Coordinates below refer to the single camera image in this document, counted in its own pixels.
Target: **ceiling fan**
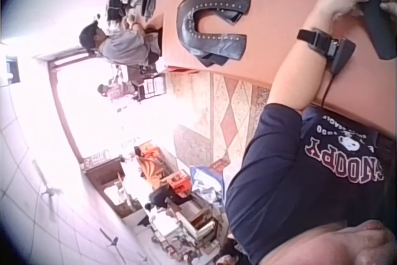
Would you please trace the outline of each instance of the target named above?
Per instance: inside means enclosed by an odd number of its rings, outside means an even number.
[[[63,192],[61,189],[57,189],[55,187],[51,187],[47,180],[45,179],[45,176],[40,169],[40,167],[37,164],[37,161],[34,159],[32,160],[32,163],[36,169],[37,174],[39,175],[40,179],[42,180],[44,186],[45,186],[45,192],[42,192],[41,195],[48,195],[48,206],[50,208],[50,220],[55,221],[55,211],[54,211],[54,203],[52,201],[52,197],[54,195],[61,195]]]
[[[99,228],[99,231],[106,237],[106,239],[108,239],[110,241],[110,244],[107,247],[114,246],[118,255],[123,260],[123,263],[126,264],[127,262],[125,261],[124,257],[122,256],[121,252],[118,250],[118,247],[117,247],[118,237],[116,236],[114,239],[111,239],[111,237],[108,234],[106,234],[104,230]]]

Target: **orange table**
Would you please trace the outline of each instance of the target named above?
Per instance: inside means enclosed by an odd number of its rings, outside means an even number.
[[[246,34],[247,48],[241,61],[205,68],[177,38],[176,14],[182,0],[164,0],[163,56],[167,65],[212,71],[269,88],[295,37],[316,0],[252,0],[251,8],[236,25],[215,16],[199,22],[201,32]],[[357,44],[349,64],[336,78],[326,107],[349,118],[394,135],[396,131],[396,61],[378,59],[366,31],[353,17],[340,20],[334,36]],[[330,79],[326,74],[316,102]]]

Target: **man in cap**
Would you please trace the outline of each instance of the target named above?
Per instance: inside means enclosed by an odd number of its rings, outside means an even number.
[[[95,20],[80,33],[80,44],[89,52],[97,52],[112,63],[120,65],[151,65],[161,55],[161,29],[145,33],[134,23],[131,30],[106,35]]]

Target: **studded leather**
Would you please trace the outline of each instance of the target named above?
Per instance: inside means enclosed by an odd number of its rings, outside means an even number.
[[[205,66],[240,60],[246,49],[243,34],[204,34],[197,31],[199,11],[210,11],[233,24],[246,14],[251,0],[183,0],[177,12],[177,33],[181,44]]]

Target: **cap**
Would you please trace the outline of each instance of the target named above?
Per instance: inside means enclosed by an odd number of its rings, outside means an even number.
[[[79,39],[82,47],[91,50],[95,49],[94,36],[97,32],[98,21],[95,20],[93,23],[86,26],[80,33]]]

